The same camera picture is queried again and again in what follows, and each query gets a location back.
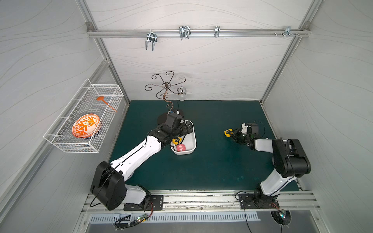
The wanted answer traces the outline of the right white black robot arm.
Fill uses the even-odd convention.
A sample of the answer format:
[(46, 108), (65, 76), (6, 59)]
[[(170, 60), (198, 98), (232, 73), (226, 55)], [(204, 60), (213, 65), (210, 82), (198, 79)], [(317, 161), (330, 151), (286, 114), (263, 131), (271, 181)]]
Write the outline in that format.
[(298, 139), (261, 139), (240, 129), (229, 129), (224, 134), (252, 150), (273, 154), (274, 170), (254, 191), (256, 205), (274, 200), (286, 185), (311, 172), (311, 164)]

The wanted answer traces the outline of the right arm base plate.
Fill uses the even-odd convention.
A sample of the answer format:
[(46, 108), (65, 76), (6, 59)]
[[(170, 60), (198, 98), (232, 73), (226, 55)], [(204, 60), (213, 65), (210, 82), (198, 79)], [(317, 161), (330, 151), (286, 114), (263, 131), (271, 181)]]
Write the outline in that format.
[(279, 209), (277, 196), (256, 195), (249, 193), (239, 193), (236, 199), (240, 203), (241, 209)]

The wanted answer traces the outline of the pink tape measure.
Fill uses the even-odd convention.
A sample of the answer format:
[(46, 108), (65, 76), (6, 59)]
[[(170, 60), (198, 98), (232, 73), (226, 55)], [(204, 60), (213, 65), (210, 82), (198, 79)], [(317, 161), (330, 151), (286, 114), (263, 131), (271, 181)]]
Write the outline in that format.
[(184, 144), (179, 144), (179, 145), (176, 145), (174, 147), (174, 150), (178, 151), (178, 152), (180, 152), (180, 151), (186, 151), (186, 146)]

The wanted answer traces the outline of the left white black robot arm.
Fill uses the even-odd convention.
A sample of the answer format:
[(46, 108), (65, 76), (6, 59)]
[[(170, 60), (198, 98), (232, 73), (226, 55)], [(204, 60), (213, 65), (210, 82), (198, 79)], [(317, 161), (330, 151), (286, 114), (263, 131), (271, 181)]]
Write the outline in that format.
[(109, 211), (122, 203), (147, 208), (150, 203), (150, 191), (140, 185), (126, 184), (126, 181), (151, 156), (170, 146), (173, 139), (193, 133), (194, 125), (189, 120), (183, 120), (175, 128), (170, 128), (166, 124), (159, 125), (127, 154), (110, 163), (102, 161), (96, 168), (90, 192)]

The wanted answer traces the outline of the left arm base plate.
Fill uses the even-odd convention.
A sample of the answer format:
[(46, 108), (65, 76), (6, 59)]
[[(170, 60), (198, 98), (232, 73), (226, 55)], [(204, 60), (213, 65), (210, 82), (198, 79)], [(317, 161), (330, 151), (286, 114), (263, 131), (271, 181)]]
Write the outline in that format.
[(141, 204), (125, 203), (124, 211), (161, 211), (163, 210), (163, 195), (150, 195)]

